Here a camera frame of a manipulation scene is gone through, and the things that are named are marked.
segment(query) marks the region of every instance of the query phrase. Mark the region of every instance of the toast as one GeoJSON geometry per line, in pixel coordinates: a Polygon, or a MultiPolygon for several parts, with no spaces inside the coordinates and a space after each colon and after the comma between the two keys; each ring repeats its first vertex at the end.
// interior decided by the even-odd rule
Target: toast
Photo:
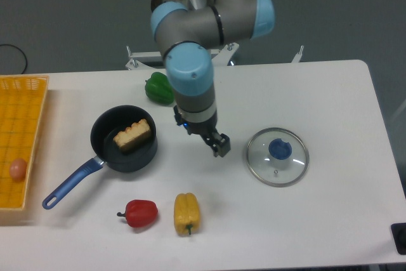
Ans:
{"type": "Polygon", "coordinates": [[[152,131],[146,119],[138,123],[132,123],[125,131],[120,131],[114,138],[114,142],[120,148],[121,152],[129,152],[139,147],[145,140],[152,136],[152,131]]]}

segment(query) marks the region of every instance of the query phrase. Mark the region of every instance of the lid metal rim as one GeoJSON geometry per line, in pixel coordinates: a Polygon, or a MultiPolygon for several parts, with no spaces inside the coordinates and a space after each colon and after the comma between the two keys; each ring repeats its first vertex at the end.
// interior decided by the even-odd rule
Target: lid metal rim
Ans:
{"type": "Polygon", "coordinates": [[[302,177],[305,175],[305,173],[307,172],[308,166],[309,166],[309,162],[310,162],[310,156],[309,156],[309,151],[307,150],[305,144],[303,143],[303,141],[297,136],[295,135],[292,131],[289,131],[287,129],[284,128],[279,128],[279,127],[270,127],[270,128],[265,128],[262,129],[260,131],[258,131],[254,136],[252,136],[252,138],[249,140],[248,145],[247,145],[247,151],[246,151],[246,160],[247,160],[247,166],[249,168],[249,170],[253,173],[253,175],[261,182],[270,185],[272,187],[288,187],[291,186],[293,184],[295,184],[296,182],[298,182],[300,179],[302,179],[302,177]],[[293,136],[303,147],[304,150],[304,154],[306,156],[306,164],[304,165],[304,169],[302,170],[301,174],[293,179],[292,181],[289,182],[285,182],[285,183],[273,183],[270,182],[268,180],[265,180],[264,178],[262,178],[261,176],[259,176],[257,174],[257,172],[255,172],[255,170],[251,167],[251,165],[249,165],[249,156],[248,156],[248,151],[249,151],[249,147],[251,146],[251,144],[253,143],[253,141],[255,139],[257,139],[257,137],[259,137],[260,135],[267,133],[269,131],[280,131],[283,133],[287,133],[288,135],[293,136]]]}

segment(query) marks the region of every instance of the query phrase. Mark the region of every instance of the white table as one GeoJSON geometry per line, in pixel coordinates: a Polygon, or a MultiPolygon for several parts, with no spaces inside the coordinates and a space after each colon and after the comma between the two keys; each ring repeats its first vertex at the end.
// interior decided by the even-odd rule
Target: white table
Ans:
{"type": "Polygon", "coordinates": [[[220,67],[218,130],[232,150],[214,158],[173,110],[144,94],[151,70],[50,74],[26,211],[0,214],[0,270],[231,270],[406,261],[390,225],[406,221],[402,186],[366,64],[360,61],[220,67]],[[93,157],[89,134],[117,105],[144,108],[159,147],[144,169],[107,167],[55,208],[42,200],[93,157]],[[297,184],[274,188],[246,166],[250,137],[267,127],[300,136],[310,152],[297,184]],[[202,228],[178,237],[177,194],[193,192],[202,228]],[[135,232],[116,216],[132,199],[159,219],[135,232]]]}

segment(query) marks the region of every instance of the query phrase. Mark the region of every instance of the yellow basket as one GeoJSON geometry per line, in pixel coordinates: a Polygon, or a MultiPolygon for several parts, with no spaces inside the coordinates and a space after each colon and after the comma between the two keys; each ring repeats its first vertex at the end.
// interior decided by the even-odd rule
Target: yellow basket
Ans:
{"type": "Polygon", "coordinates": [[[22,210],[34,161],[48,76],[0,76],[0,210],[22,210]],[[27,161],[24,181],[14,182],[11,162],[27,161]]]}

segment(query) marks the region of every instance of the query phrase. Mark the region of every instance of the black saucepan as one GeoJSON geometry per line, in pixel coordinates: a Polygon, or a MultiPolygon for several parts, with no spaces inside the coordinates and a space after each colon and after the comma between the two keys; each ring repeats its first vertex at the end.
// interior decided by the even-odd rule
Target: black saucepan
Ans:
{"type": "Polygon", "coordinates": [[[158,148],[157,130],[154,120],[148,112],[132,105],[117,106],[103,113],[91,129],[90,142],[96,157],[84,163],[50,193],[43,201],[44,209],[53,208],[80,181],[91,173],[102,169],[105,163],[111,169],[123,173],[138,171],[154,158],[158,148]],[[141,119],[147,120],[152,131],[152,136],[134,151],[127,154],[122,153],[113,141],[114,136],[141,119]]]}

